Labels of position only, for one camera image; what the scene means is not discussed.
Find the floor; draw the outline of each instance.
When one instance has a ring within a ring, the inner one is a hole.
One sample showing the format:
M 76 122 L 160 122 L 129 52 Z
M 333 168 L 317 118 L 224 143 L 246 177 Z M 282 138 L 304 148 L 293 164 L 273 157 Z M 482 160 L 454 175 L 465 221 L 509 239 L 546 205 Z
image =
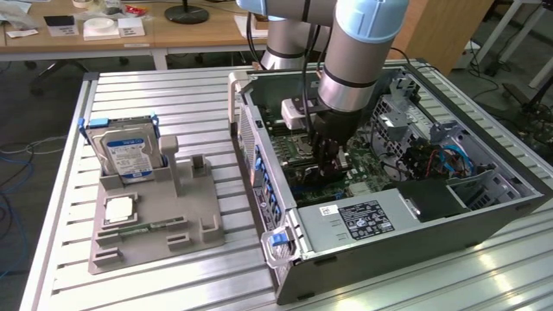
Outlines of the floor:
M 477 42 L 482 43 L 485 41 L 497 22 L 494 19 L 481 25 L 474 35 Z M 499 50 L 506 38 L 514 31 L 515 29 L 511 27 L 506 29 L 493 47 L 493 51 L 497 52 Z M 509 61 L 511 71 L 501 71 L 493 80 L 497 83 L 509 82 L 518 85 L 527 96 L 533 96 L 535 90 L 531 90 L 526 84 L 551 55 L 553 47 L 537 41 L 533 37 L 527 37 Z M 494 55 L 490 53 L 483 60 L 482 68 L 493 57 Z M 236 53 L 232 60 L 228 53 L 206 54 L 202 64 L 196 63 L 193 55 L 180 55 L 170 58 L 170 66 L 174 69 L 226 66 L 230 65 L 230 62 L 234 65 L 241 64 Z M 145 56 L 130 57 L 129 64 L 125 66 L 118 64 L 117 58 L 84 60 L 82 63 L 90 71 L 97 72 L 153 70 L 153 60 Z M 9 65 L 9 68 L 0 73 L 0 145 L 28 143 L 46 137 L 64 135 L 72 126 L 70 118 L 80 90 L 81 72 L 72 67 L 64 68 L 44 83 L 44 96 L 34 97 L 28 93 L 29 81 L 49 64 L 50 62 L 37 62 L 38 68 L 28 70 L 22 62 L 13 62 L 10 65 L 0 63 L 0 72 Z M 491 83 L 469 75 L 463 70 L 454 71 L 449 78 L 470 96 L 493 87 Z M 501 93 L 501 89 L 489 92 L 481 95 L 478 100 L 498 108 L 509 108 L 513 106 L 511 100 L 505 100 L 501 97 Z M 547 106 L 553 105 L 553 90 L 549 90 L 542 103 Z M 61 145 L 62 141 L 53 141 L 44 144 L 37 151 L 52 150 Z M 10 159 L 26 161 L 28 156 L 28 154 L 21 154 L 10 157 Z M 16 310 L 21 302 L 28 269 L 30 267 L 30 259 L 33 258 L 33 249 L 38 241 L 41 222 L 48 207 L 60 156 L 61 153 L 36 155 L 33 159 L 33 176 L 17 192 L 8 195 L 24 226 L 29 256 L 12 269 L 13 271 L 0 279 L 0 310 Z M 0 180 L 8 178 L 18 168 L 18 165 L 0 161 Z M 6 221 L 4 220 L 0 222 L 0 234 L 5 231 L 5 228 Z M 22 246 L 21 235 L 13 224 L 6 237 L 0 240 L 0 274 L 9 270 L 13 262 L 18 260 Z

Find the table leg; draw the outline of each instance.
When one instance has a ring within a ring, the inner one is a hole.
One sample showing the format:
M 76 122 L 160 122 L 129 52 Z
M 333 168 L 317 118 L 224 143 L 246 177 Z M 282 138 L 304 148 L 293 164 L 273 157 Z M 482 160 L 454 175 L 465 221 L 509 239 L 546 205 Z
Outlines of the table leg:
M 527 86 L 533 89 L 535 89 L 537 87 L 539 87 L 539 85 L 542 84 L 545 77 L 553 74 L 553 57 L 551 59 L 547 61 L 547 63 L 545 64 L 542 70 L 537 73 L 535 77 L 531 79 L 531 81 L 529 82 Z
M 166 70 L 166 49 L 152 50 L 153 63 L 156 64 L 156 70 Z
M 514 40 L 509 44 L 507 49 L 501 54 L 499 63 L 505 63 L 507 61 L 510 55 L 513 55 L 514 50 L 517 49 L 519 43 L 525 39 L 525 37 L 526 37 L 529 31 L 531 30 L 531 28 L 534 28 L 539 18 L 543 16 L 545 11 L 546 11 L 546 8 L 541 7 L 537 10 L 537 12 L 534 13 L 534 15 L 530 17 L 530 19 L 527 20 L 526 25 L 523 26 L 523 28 L 519 31 L 518 35 L 514 37 Z
M 517 13 L 521 5 L 522 5 L 522 1 L 514 0 L 513 4 L 510 5 L 509 11 L 505 13 L 505 16 L 502 17 L 499 23 L 497 24 L 497 27 L 493 30 L 490 37 L 485 41 L 483 46 L 478 54 L 475 55 L 475 59 L 478 63 L 482 62 L 483 56 L 487 54 L 487 51 L 490 50 L 495 40 L 498 39 L 501 32 L 505 30 L 505 27 L 507 26 L 507 23 L 511 20 L 514 13 Z

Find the blue cable on floor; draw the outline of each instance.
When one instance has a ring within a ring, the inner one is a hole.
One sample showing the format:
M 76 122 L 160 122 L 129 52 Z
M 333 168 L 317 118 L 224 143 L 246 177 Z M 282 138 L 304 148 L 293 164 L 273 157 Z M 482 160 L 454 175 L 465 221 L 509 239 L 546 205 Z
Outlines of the blue cable on floor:
M 8 267 L 8 269 L 2 272 L 2 274 L 0 274 L 0 279 L 1 279 L 9 273 L 9 271 L 12 271 L 14 268 L 17 268 L 17 266 L 21 264 L 21 262 L 28 257 L 26 235 L 25 235 L 24 225 L 21 223 L 21 219 L 18 218 L 17 212 L 10 207 L 9 200 L 5 197 L 5 194 L 13 193 L 13 191 L 16 191 L 17 188 L 20 186 L 22 186 L 24 183 L 28 181 L 28 179 L 33 175 L 33 164 L 28 161 L 16 161 L 16 160 L 12 160 L 12 159 L 6 159 L 4 157 L 0 157 L 0 160 L 2 160 L 5 162 L 9 162 L 9 163 L 22 164 L 22 165 L 28 166 L 28 172 L 26 172 L 26 175 L 22 178 L 22 180 L 20 180 L 20 182 L 17 182 L 6 190 L 0 191 L 1 196 L 4 197 L 4 199 L 6 201 L 5 204 L 0 203 L 0 209 L 2 209 L 10 215 L 10 217 L 13 218 L 13 221 L 16 222 L 18 232 L 21 234 L 21 240 L 24 242 L 24 250 L 21 252 L 21 256 L 18 257 L 17 261 L 10 265 L 10 267 Z

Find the black lamp base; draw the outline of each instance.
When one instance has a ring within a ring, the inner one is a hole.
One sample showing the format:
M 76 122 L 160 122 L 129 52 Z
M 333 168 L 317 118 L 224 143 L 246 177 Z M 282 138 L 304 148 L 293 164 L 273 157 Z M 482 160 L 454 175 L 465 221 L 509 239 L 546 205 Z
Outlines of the black lamp base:
M 165 18 L 178 24 L 198 24 L 209 19 L 209 12 L 197 6 L 188 6 L 188 12 L 184 6 L 172 6 L 165 10 Z

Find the power supply label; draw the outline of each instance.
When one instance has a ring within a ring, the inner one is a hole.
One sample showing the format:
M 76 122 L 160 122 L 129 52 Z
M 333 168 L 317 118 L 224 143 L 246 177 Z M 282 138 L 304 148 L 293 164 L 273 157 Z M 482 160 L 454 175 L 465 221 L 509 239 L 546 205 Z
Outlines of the power supply label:
M 118 174 L 125 178 L 140 178 L 152 172 L 149 156 L 142 153 L 146 146 L 142 138 L 109 141 L 106 148 Z
M 378 201 L 360 203 L 338 209 L 345 226 L 356 240 L 394 230 Z

